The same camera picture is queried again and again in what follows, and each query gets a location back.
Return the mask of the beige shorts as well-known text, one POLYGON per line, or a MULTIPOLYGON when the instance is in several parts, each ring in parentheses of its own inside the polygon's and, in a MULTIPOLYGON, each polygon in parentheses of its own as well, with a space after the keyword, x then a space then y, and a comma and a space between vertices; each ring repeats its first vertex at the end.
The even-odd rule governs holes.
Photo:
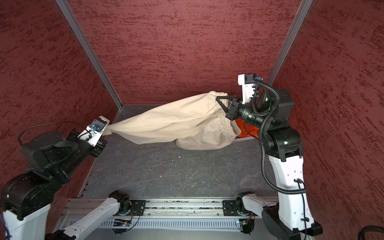
POLYGON ((226 96, 211 91, 161 105, 109 125, 103 134, 118 134, 137 145, 175 142, 185 150, 221 149, 242 132, 216 101, 226 96))

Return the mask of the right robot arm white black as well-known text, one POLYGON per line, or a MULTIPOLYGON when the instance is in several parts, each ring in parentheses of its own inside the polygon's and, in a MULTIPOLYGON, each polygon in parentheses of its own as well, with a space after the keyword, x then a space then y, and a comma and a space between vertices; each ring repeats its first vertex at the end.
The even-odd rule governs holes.
POLYGON ((240 209, 261 217, 269 233, 279 240, 312 240, 323 233, 323 227, 313 218, 307 200, 301 136, 288 125, 294 101, 286 90, 266 92, 264 102, 270 117, 257 115, 254 101, 244 104, 236 96, 216 98, 227 118, 259 128, 262 175, 278 192, 277 203, 243 194, 238 199, 240 209))

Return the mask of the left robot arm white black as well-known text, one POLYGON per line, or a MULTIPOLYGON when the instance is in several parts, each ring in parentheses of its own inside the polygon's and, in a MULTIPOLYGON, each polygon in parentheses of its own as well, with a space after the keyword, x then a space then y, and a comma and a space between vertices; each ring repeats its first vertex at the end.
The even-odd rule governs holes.
POLYGON ((85 159, 97 157, 103 151, 106 141, 102 135, 108 125, 109 120, 101 116, 83 132, 72 131, 67 138, 53 131, 21 144, 21 153, 30 168, 1 190, 1 223, 7 240, 83 240, 113 215, 133 216, 129 196, 114 191, 75 224, 46 233, 55 193, 70 181, 85 159))

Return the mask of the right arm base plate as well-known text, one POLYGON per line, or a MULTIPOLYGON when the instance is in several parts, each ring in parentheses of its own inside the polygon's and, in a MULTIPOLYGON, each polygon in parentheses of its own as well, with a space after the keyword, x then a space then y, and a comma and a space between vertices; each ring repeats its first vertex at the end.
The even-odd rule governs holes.
POLYGON ((223 200, 222 205, 223 205, 223 213, 224 213, 224 216, 226 216, 226 217, 256 216, 256 214, 245 209, 243 201, 241 199, 223 200))

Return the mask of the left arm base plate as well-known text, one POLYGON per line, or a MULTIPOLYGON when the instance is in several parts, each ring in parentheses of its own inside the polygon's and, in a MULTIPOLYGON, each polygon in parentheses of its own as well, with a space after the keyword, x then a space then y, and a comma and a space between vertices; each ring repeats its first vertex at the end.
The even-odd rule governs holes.
POLYGON ((124 200, 120 203, 117 215, 120 216, 142 216, 147 201, 145 200, 124 200))

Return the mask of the orange shorts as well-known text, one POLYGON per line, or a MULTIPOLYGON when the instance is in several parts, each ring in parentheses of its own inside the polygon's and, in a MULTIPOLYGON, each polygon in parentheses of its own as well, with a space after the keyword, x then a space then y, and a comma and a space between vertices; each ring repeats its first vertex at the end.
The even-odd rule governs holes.
POLYGON ((256 139, 259 138, 259 136, 258 136, 259 128, 258 127, 248 125, 245 123, 245 121, 243 121, 241 119, 236 119, 235 121, 236 121, 237 126, 241 130, 241 133, 238 135, 238 138, 248 138, 248 137, 253 137, 256 139))

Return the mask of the left corner aluminium post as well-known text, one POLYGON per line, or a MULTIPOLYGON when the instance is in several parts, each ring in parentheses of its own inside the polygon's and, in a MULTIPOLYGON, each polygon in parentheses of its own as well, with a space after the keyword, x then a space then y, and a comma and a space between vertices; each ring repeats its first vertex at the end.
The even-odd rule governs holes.
POLYGON ((115 105, 119 110, 121 110, 124 104, 121 101, 115 88, 113 87, 110 78, 108 77, 106 71, 104 70, 99 58, 97 57, 96 52, 93 50, 91 43, 87 39, 81 25, 76 19, 75 14, 73 13, 68 1, 56 0, 56 3, 60 8, 62 14, 64 15, 65 19, 67 20, 68 24, 70 25, 79 43, 81 44, 82 48, 84 49, 86 55, 88 56, 88 59, 91 61, 94 69, 96 70, 97 74, 99 75, 100 79, 105 85, 115 105))

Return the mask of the corner aluminium post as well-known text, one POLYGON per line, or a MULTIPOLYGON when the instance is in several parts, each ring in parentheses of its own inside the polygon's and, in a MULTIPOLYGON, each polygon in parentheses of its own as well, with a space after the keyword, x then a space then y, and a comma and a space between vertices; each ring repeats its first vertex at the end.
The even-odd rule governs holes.
POLYGON ((110 78, 108 77, 106 71, 104 70, 99 58, 97 57, 96 52, 93 50, 91 43, 87 39, 81 25, 76 19, 75 14, 73 13, 68 1, 56 0, 56 3, 60 8, 62 14, 64 15, 65 19, 67 20, 68 24, 70 25, 79 43, 81 44, 82 48, 84 49, 86 55, 88 56, 88 59, 91 61, 94 69, 96 70, 97 74, 99 75, 100 79, 105 85, 115 105, 119 110, 121 110, 124 104, 121 101, 115 88, 113 87, 110 78))
POLYGON ((307 13, 310 10, 310 7, 313 3, 313 0, 302 0, 301 4, 299 5, 298 11, 293 19, 293 22, 290 26, 290 29, 286 35, 286 38, 283 42, 283 45, 280 49, 280 52, 278 54, 278 57, 275 61, 274 66, 272 67, 272 70, 270 72, 270 75, 268 77, 267 83, 269 85, 272 85, 290 51, 290 48, 304 22, 304 19, 307 15, 307 13))

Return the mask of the aluminium rail frame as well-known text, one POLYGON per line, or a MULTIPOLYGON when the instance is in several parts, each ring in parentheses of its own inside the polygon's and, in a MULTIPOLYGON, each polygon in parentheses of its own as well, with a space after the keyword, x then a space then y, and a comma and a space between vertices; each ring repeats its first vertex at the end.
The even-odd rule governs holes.
POLYGON ((253 240, 273 240, 274 237, 264 226, 261 217, 226 217, 223 213, 223 200, 234 198, 132 198, 130 200, 147 201, 142 216, 120 216, 111 211, 111 206, 104 199, 76 198, 68 203, 57 223, 56 230, 79 229, 80 220, 93 210, 108 211, 98 226, 111 230, 115 219, 132 220, 133 230, 173 230, 173 231, 217 231, 239 233, 237 222, 252 218, 255 220, 254 230, 250 235, 253 240))

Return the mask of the right corner aluminium post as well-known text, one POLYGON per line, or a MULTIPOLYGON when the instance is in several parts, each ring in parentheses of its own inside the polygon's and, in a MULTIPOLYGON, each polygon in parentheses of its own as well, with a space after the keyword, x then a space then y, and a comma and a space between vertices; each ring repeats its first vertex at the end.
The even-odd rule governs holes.
POLYGON ((278 54, 278 57, 275 61, 274 66, 272 67, 272 70, 270 72, 270 75, 268 77, 267 83, 269 85, 272 85, 290 51, 290 48, 304 22, 304 19, 307 15, 307 13, 310 10, 310 7, 313 3, 313 0, 302 0, 301 4, 299 5, 298 11, 293 19, 293 22, 290 26, 290 29, 286 35, 286 38, 283 42, 283 45, 280 49, 280 52, 278 54))

